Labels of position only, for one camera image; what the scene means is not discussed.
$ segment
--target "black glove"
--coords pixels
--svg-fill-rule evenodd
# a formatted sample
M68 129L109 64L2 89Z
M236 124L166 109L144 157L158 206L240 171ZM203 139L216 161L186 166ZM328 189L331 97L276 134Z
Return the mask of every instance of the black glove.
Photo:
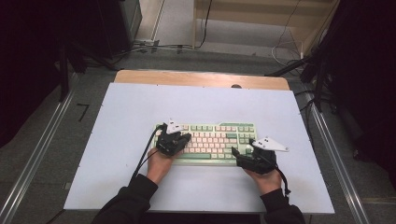
M177 133L166 133L167 125L164 123L162 132L158 137L156 148L166 156L174 156L179 151L183 150L187 143L190 142L191 134L186 133L181 135L181 132Z
M249 144L253 146L254 140L249 139ZM232 147L232 153L236 157L236 165L249 171L256 172L259 175L267 174L277 167L276 154L274 151L263 150L253 146L252 156L244 156Z

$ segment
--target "sleeve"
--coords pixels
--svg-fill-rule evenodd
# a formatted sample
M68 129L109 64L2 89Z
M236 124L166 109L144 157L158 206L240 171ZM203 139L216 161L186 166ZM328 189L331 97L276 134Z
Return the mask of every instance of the sleeve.
M267 209L264 216L268 224L299 224L305 223L304 216L295 205L289 205L283 196L282 189L276 189L261 196L262 202Z
M143 175L131 180L128 187L119 193L99 211L92 224L138 223L140 217L149 210L149 200L158 186Z

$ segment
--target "black cloth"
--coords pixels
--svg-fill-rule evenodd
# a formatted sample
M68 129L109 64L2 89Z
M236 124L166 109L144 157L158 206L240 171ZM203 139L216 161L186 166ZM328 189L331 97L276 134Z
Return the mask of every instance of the black cloth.
M138 175L128 187L121 188L119 194L99 211L92 224L139 223L141 216L149 210L149 200L157 188L151 180ZM300 209L289 205L282 189L264 194L261 199L267 209L264 218L268 224L305 223Z

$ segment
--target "green and white keyboard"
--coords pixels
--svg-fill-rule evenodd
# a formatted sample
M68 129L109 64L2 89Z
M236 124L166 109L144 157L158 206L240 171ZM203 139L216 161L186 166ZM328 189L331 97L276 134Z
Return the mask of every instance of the green and white keyboard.
M257 139L256 128L252 123L179 125L183 127L182 134L191 134L191 140L174 164L236 165L231 147L237 148L242 155L249 155L253 147L248 144L248 139ZM160 133L161 130L156 133L154 147Z

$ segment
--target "white table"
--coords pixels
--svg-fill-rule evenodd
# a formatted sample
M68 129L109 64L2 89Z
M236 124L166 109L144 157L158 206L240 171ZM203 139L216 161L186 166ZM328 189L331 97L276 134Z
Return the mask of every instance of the white table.
M158 122L253 122L290 148L277 152L290 203L305 214L334 213L291 91L111 83L64 209L100 209L126 186ZM147 166L140 171L145 174ZM255 184L239 167L174 165L151 211L260 213Z

